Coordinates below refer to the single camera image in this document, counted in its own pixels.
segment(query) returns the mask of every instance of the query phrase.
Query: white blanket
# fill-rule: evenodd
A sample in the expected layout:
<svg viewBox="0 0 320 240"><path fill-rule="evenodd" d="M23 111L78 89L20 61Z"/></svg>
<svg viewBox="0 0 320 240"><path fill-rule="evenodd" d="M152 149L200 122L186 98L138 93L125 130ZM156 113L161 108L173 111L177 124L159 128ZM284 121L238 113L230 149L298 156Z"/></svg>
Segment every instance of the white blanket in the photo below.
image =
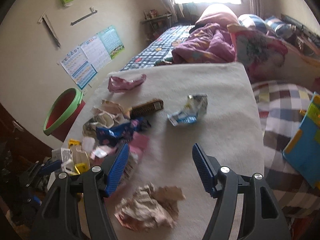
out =
<svg viewBox="0 0 320 240"><path fill-rule="evenodd" d="M81 140L82 125L92 117L90 110L99 106L101 99L124 107L162 99L164 110L148 118L152 128L145 133L150 142L142 163L125 192L108 201L108 213L119 240L202 239L216 200L204 191L192 160L192 146L200 143L208 155L238 174L252 176L264 171L262 132L251 85L240 63L161 66L109 75L131 80L142 73L147 75L147 80L127 93L109 93L107 77L79 114L64 146L69 138ZM206 116L196 124L173 127L167 114L181 109L187 95L195 93L208 94ZM180 215L174 229L137 233L123 228L116 220L114 206L121 197L131 197L136 187L148 182L182 188L186 200L179 202ZM238 208L230 239L237 238L240 220L241 208Z"/></svg>

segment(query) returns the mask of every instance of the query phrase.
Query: plaid cushion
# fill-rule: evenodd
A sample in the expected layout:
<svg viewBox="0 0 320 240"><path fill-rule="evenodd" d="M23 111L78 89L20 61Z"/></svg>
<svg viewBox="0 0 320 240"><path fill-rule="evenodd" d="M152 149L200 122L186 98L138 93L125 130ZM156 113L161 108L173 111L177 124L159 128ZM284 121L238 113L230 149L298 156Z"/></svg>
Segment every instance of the plaid cushion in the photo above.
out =
<svg viewBox="0 0 320 240"><path fill-rule="evenodd" d="M261 31L264 34L267 34L268 31L272 31L272 28L264 20L254 14L240 15L238 21L242 26Z"/></svg>
<svg viewBox="0 0 320 240"><path fill-rule="evenodd" d="M263 132L265 178L286 216L302 218L320 208L320 190L283 158L282 151L302 121L300 109L308 109L312 93L282 81L252 85Z"/></svg>

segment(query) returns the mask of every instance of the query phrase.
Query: pink pillow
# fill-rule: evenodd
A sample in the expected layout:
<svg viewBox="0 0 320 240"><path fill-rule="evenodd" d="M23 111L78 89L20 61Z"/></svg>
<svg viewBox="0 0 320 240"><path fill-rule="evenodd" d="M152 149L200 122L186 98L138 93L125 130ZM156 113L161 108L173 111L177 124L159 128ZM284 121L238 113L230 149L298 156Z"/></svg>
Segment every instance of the pink pillow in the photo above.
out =
<svg viewBox="0 0 320 240"><path fill-rule="evenodd" d="M222 28L227 28L229 24L239 24L238 17L235 13L224 4L209 5L197 20L197 24L205 25L208 23L218 23Z"/></svg>

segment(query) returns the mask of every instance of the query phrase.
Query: blue checkered bedsheet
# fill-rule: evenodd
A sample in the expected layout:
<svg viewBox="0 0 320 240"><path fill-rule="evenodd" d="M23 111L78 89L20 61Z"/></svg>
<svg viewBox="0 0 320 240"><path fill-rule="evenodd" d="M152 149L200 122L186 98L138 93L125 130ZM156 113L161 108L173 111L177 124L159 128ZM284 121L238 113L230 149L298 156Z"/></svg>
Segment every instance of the blue checkered bedsheet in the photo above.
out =
<svg viewBox="0 0 320 240"><path fill-rule="evenodd" d="M156 61L162 60L173 49L174 44L172 43L184 41L193 27L194 25L179 25L166 30L140 54L133 57L120 71L153 67Z"/></svg>

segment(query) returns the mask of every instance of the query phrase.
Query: purple blanket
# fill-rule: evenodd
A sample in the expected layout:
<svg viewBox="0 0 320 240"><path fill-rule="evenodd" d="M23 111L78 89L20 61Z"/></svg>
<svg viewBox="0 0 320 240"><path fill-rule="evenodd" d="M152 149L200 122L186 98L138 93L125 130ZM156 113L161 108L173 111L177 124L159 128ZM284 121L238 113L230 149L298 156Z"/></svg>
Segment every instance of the purple blanket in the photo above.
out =
<svg viewBox="0 0 320 240"><path fill-rule="evenodd" d="M235 61L236 52L229 32L217 23L209 23L175 47L172 57L175 64L228 63Z"/></svg>

